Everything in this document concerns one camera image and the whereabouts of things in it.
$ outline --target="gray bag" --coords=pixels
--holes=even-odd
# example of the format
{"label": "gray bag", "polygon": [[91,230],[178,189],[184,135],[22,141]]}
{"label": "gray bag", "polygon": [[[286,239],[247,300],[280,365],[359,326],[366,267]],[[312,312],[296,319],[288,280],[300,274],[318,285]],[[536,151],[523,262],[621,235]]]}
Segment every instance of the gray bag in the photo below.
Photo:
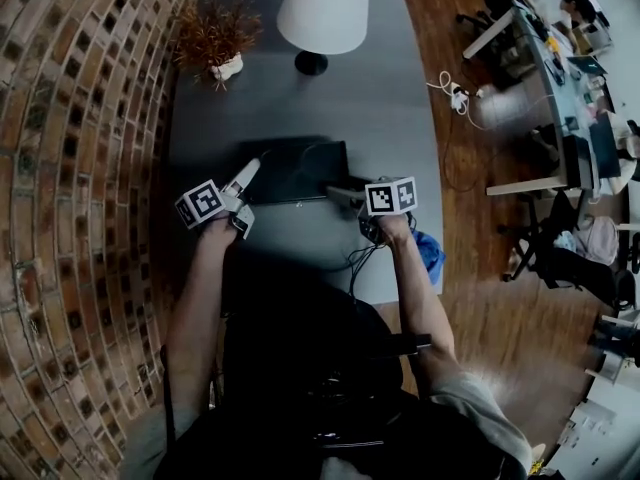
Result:
{"label": "gray bag", "polygon": [[586,215],[573,232],[576,252],[591,261],[611,265],[618,255],[618,230],[610,217]]}

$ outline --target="black lamp base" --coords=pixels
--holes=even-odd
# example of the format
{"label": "black lamp base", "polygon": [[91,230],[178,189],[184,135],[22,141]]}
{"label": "black lamp base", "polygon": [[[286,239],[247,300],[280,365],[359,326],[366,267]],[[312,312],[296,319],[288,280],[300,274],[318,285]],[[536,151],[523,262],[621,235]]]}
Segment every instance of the black lamp base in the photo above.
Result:
{"label": "black lamp base", "polygon": [[296,56],[296,68],[305,75],[321,75],[327,70],[328,65],[327,56],[321,53],[311,53],[303,50]]}

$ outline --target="laptop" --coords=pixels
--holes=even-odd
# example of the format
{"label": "laptop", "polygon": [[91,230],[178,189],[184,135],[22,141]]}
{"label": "laptop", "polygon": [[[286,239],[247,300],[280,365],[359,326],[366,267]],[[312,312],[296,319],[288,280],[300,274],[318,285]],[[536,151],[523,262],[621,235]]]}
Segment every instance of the laptop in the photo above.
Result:
{"label": "laptop", "polygon": [[262,164],[245,191],[256,205],[325,198],[327,185],[340,186],[349,176],[345,143],[325,137],[245,142],[240,157]]}
{"label": "laptop", "polygon": [[589,132],[600,179],[620,176],[620,160],[609,116],[600,114]]}
{"label": "laptop", "polygon": [[576,57],[568,57],[567,60],[587,75],[598,76],[607,74],[602,65],[591,55],[578,55]]}

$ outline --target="gray table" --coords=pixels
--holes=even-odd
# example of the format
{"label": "gray table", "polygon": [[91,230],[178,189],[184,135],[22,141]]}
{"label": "gray table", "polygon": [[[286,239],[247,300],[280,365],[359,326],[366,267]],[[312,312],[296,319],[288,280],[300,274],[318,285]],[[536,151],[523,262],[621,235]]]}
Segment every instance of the gray table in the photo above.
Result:
{"label": "gray table", "polygon": [[[194,84],[188,72],[178,80],[169,151],[172,196],[208,178],[224,183],[237,168],[234,154],[242,142],[324,136],[346,142],[354,176],[415,176],[417,228],[442,244],[433,118],[404,0],[370,0],[365,42],[351,53],[331,56],[329,68],[318,77],[295,69],[298,50],[275,25],[282,0],[249,1],[262,15],[264,32],[255,48],[243,54],[244,69],[227,83],[227,91]],[[245,246],[262,252],[329,270],[368,245],[355,218],[326,199],[253,210],[256,222]],[[195,239],[180,228],[177,215],[171,219],[182,255],[189,257]],[[324,275],[348,289],[349,269]],[[436,288],[441,292],[442,282]],[[397,300],[388,249],[373,254],[355,292],[371,304]]]}
{"label": "gray table", "polygon": [[[545,62],[551,62],[553,59],[552,54],[548,51],[544,41],[542,41],[538,33],[535,31],[527,16],[532,12],[521,6],[518,2],[514,2],[511,10],[502,16],[494,25],[484,32],[473,44],[471,44],[463,53],[464,58],[470,59],[476,55],[480,49],[484,48],[491,40],[493,40],[500,32],[502,32],[509,25],[516,22],[520,29],[523,31],[523,35],[526,38],[528,46],[533,54],[538,73],[542,79],[545,92],[550,97],[547,99],[548,105],[551,109],[553,116],[553,123],[556,127],[556,137],[558,138],[558,153],[560,156],[560,165],[558,173],[554,176],[547,178],[522,181],[517,183],[508,183],[505,185],[497,185],[493,187],[487,187],[487,195],[497,196],[504,194],[513,194],[521,192],[530,192],[535,190],[544,189],[558,189],[567,188],[567,171],[569,169],[578,170],[580,172],[590,171],[585,173],[582,178],[589,180],[584,186],[571,187],[586,189],[594,196],[599,195],[601,189],[601,180],[598,176],[598,167],[596,163],[593,146],[591,145],[591,133],[589,131],[589,122],[585,122],[583,117],[581,106],[584,107],[584,99],[582,94],[584,88],[581,86],[580,81],[574,80],[569,73],[565,73],[565,83],[560,85],[556,82],[553,76],[547,70]],[[578,122],[577,130],[569,130],[566,123],[567,119],[576,118]],[[563,137],[569,135],[576,135],[582,137],[588,142],[590,158],[577,158],[574,156],[567,157],[565,155],[565,147],[563,143]],[[610,192],[610,189],[605,187],[604,192]]]}

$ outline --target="cable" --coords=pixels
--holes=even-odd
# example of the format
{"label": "cable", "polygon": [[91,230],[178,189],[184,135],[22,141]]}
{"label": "cable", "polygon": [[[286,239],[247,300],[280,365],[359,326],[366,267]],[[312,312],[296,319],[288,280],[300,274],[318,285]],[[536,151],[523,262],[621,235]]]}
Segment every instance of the cable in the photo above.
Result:
{"label": "cable", "polygon": [[[491,156],[491,158],[489,158],[489,160],[487,160],[484,165],[482,166],[482,169],[477,171],[476,174],[476,178],[473,181],[473,183],[471,185],[469,185],[468,187],[465,188],[460,188],[456,185],[454,185],[454,183],[451,181],[451,179],[449,178],[449,173],[447,171],[447,158],[449,155],[449,146],[451,145],[451,140],[453,137],[453,118],[454,118],[454,113],[451,113],[451,122],[449,124],[449,136],[447,137],[447,142],[445,144],[444,147],[444,155],[442,156],[442,174],[444,176],[445,181],[447,182],[447,185],[449,185],[449,187],[451,187],[454,192],[457,192],[459,194],[464,194],[466,192],[470,192],[471,190],[473,190],[474,188],[476,188],[478,182],[480,181],[481,178],[481,173],[482,172],[488,172],[488,168],[489,166],[493,163],[493,161],[500,156],[507,148],[509,148],[516,140],[518,140],[518,138],[515,138],[513,140],[508,141],[504,146],[502,146],[501,148],[498,149],[498,151],[496,151],[496,153]],[[555,126],[554,128],[556,130],[562,130],[565,126],[567,126],[567,124],[562,124],[560,126]]]}
{"label": "cable", "polygon": [[471,77],[469,75],[467,75],[467,73],[465,73],[464,71],[464,67],[467,66],[469,63],[467,61],[467,59],[463,58],[462,62],[460,62],[460,73],[462,73],[462,75],[471,83],[471,85],[473,85],[476,89],[476,93],[480,90],[480,86],[471,79]]}
{"label": "cable", "polygon": [[347,256],[345,258],[346,259],[346,263],[344,265],[340,266],[340,267],[336,267],[336,268],[321,268],[320,270],[322,270],[323,272],[325,272],[327,274],[335,274],[336,272],[342,272],[343,270],[346,270],[348,268],[351,268],[352,271],[353,271],[353,265],[355,265],[355,263],[357,263],[357,261],[351,260],[351,257],[354,254],[358,254],[359,252],[366,252],[371,247],[372,247],[371,245],[368,245],[367,247],[363,247],[362,249],[356,249],[355,251],[352,251],[351,253],[349,253],[349,256]]}
{"label": "cable", "polygon": [[[444,92],[447,96],[449,96],[450,98],[453,97],[453,90],[447,90],[448,87],[451,86],[451,84],[453,83],[453,80],[451,78],[451,74],[448,71],[441,71],[440,72],[440,76],[438,77],[440,85],[436,85],[436,84],[432,84],[430,82],[426,82],[426,84],[429,87],[433,87],[434,89],[440,89],[442,92]],[[467,116],[467,119],[469,120],[469,122],[478,130],[482,130],[482,131],[489,131],[489,130],[495,130],[496,128],[499,128],[500,126],[502,126],[504,123],[508,123],[509,121],[513,121],[515,119],[520,119],[521,117],[526,116],[529,112],[531,112],[536,105],[538,105],[538,103],[540,103],[543,100],[546,100],[548,98],[554,98],[555,96],[553,94],[547,94],[541,98],[539,98],[538,100],[536,100],[535,103],[533,103],[527,110],[526,112],[523,112],[522,114],[518,114],[516,116],[511,116],[508,117],[506,119],[503,119],[502,121],[498,122],[497,124],[495,124],[494,126],[490,126],[490,127],[484,127],[484,126],[480,126],[479,124],[477,124],[472,118],[471,118],[471,114],[470,114],[470,105],[469,105],[469,101],[471,101],[470,99],[467,99],[466,101],[462,102],[462,108],[460,109],[456,109],[456,112],[458,113],[458,115],[461,116]]]}
{"label": "cable", "polygon": [[358,261],[355,264],[351,265],[351,281],[349,282],[349,296],[353,299],[353,301],[355,302],[356,300],[356,296],[354,294],[354,286],[356,284],[356,278],[358,277],[358,274],[360,273],[360,271],[362,270],[362,267],[364,267],[364,265],[367,263],[367,261],[369,261],[369,258],[371,258],[371,255],[377,250],[380,249],[381,247],[378,245],[372,245],[370,246],[366,252],[364,252],[362,254],[362,256],[360,256],[360,258],[358,259]]}

